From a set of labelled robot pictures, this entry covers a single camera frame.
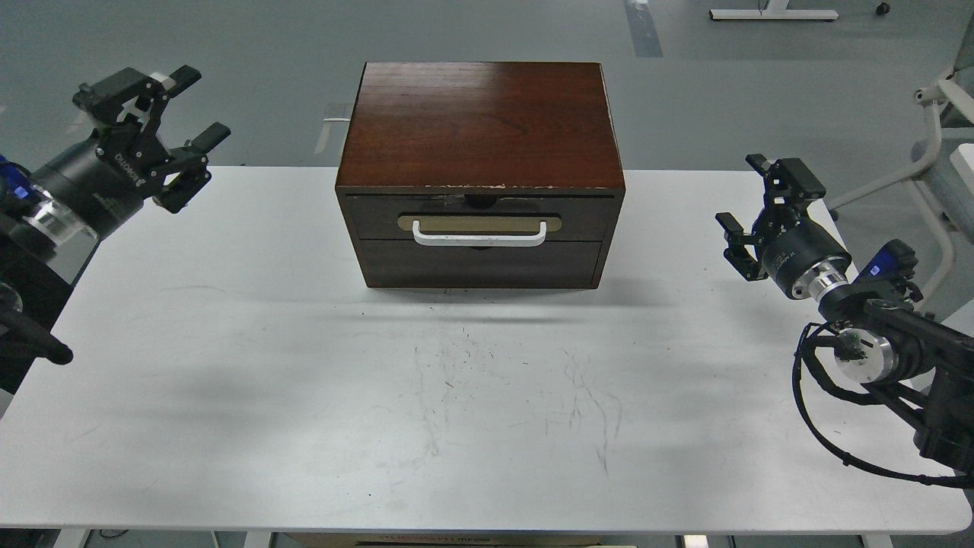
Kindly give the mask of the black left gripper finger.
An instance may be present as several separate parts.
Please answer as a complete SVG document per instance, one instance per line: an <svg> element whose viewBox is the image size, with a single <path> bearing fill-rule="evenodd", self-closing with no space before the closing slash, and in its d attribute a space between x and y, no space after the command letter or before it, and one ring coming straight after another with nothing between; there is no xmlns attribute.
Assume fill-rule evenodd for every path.
<svg viewBox="0 0 974 548"><path fill-rule="evenodd" d="M111 129L132 129L139 144L159 139L161 114L168 101L201 79L201 72L190 65L168 75L144 74L126 67L95 84L80 84L72 103L94 124L87 140L95 140Z"/></svg>
<svg viewBox="0 0 974 548"><path fill-rule="evenodd" d="M212 178L208 171L209 153L232 135L230 128L212 123L184 146L170 150L170 161L156 169L162 177L173 176L152 197L156 205L177 214Z"/></svg>

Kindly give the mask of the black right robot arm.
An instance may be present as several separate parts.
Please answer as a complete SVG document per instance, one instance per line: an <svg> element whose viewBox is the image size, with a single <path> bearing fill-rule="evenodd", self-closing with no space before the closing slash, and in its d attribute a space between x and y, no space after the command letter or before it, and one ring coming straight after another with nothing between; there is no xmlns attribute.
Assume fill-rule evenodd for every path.
<svg viewBox="0 0 974 548"><path fill-rule="evenodd" d="M724 258L747 281L770 279L786 298L817 302L822 323L809 323L794 350L791 386L801 419L842 464L867 473L926 486L971 489L973 468L973 348L967 334L922 316L923 296L912 281L915 251L887 241L855 280L851 256L808 207L825 187L799 158L745 158L764 183L764 207L751 231L729 212ZM801 375L824 391L859 406L886 406L914 430L921 457L949 467L953 476L905 474L853 457L829 441L807 412Z"/></svg>

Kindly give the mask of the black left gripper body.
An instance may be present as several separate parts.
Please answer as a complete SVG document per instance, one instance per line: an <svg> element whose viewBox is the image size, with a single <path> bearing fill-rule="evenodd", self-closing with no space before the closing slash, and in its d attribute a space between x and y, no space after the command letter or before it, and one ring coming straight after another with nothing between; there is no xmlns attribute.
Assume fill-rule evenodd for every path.
<svg viewBox="0 0 974 548"><path fill-rule="evenodd" d="M167 177L178 171L180 150L166 149L156 136L94 131L31 174L38 201L30 226L52 241L79 233L101 241L146 200L163 195Z"/></svg>

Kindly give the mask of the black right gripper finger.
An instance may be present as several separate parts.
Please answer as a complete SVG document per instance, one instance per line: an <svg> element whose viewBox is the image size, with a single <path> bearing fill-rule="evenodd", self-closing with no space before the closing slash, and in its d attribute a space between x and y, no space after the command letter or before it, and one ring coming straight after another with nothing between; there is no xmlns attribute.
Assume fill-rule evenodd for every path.
<svg viewBox="0 0 974 548"><path fill-rule="evenodd" d="M755 225L799 225L807 208L826 196L826 188L800 158L770 161L762 154L748 154L748 166L764 180L764 208Z"/></svg>
<svg viewBox="0 0 974 548"><path fill-rule="evenodd" d="M724 230L724 239L727 242L727 249L723 252L724 259L748 282L768 278L768 272L762 264L746 249L747 245L757 243L758 238L754 234L746 233L730 212L718 212L715 219Z"/></svg>

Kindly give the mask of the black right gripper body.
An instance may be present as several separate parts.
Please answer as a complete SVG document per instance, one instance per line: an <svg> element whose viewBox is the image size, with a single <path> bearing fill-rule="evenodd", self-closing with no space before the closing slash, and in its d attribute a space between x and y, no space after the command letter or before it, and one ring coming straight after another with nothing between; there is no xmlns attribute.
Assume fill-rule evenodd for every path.
<svg viewBox="0 0 974 548"><path fill-rule="evenodd" d="M759 274L793 301L821 301L848 285L847 250L821 225L806 218L792 223L757 222Z"/></svg>

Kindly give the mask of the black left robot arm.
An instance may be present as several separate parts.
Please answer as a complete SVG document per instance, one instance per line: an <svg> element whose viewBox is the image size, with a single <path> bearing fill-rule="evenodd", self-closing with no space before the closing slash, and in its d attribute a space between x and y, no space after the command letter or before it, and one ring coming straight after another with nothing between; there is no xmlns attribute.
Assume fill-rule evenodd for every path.
<svg viewBox="0 0 974 548"><path fill-rule="evenodd" d="M201 79L188 65L170 74L126 67L80 84L73 104L93 132L31 171L2 159L1 377L14 394L36 358L57 365L73 351L53 335L86 263L62 274L59 248L84 234L99 244L151 200L171 214L210 181L209 155L231 131L213 123L180 147L158 135L167 105Z"/></svg>

